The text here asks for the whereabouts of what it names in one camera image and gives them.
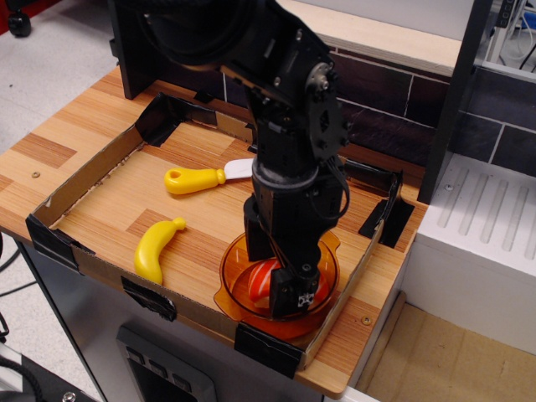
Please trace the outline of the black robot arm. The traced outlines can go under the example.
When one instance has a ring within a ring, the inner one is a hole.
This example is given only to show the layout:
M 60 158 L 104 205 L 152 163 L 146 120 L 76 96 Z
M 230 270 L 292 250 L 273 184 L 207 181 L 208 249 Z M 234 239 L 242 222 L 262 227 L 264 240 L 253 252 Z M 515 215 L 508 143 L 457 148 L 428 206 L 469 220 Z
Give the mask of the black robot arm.
M 257 151 L 244 206 L 251 260 L 276 258 L 269 309 L 306 311 L 317 293 L 320 238 L 346 213 L 338 152 L 348 142 L 328 47 L 275 1 L 125 1 L 153 46 L 191 70 L 245 87 Z

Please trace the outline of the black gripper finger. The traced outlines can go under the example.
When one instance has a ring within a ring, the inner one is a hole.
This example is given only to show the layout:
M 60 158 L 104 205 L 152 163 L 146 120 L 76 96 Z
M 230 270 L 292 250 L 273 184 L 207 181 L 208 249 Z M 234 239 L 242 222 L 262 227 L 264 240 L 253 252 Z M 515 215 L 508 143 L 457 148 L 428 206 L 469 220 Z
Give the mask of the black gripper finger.
M 245 201 L 244 227 L 246 249 L 250 261 L 276 258 L 271 238 L 265 230 L 265 218 L 255 195 L 249 196 Z
M 269 309 L 273 317 L 286 317 L 305 312 L 313 303 L 320 280 L 315 269 L 293 273 L 289 268 L 271 272 Z

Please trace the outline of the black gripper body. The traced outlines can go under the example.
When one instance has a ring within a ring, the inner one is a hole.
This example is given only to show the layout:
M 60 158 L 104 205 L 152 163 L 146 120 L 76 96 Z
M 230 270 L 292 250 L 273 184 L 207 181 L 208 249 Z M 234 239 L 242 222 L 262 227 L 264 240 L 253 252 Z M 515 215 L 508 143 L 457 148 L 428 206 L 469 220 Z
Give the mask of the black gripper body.
M 318 241 L 348 209 L 349 189 L 339 161 L 328 161 L 304 177 L 283 177 L 258 162 L 252 183 L 276 258 L 293 273 L 317 268 Z

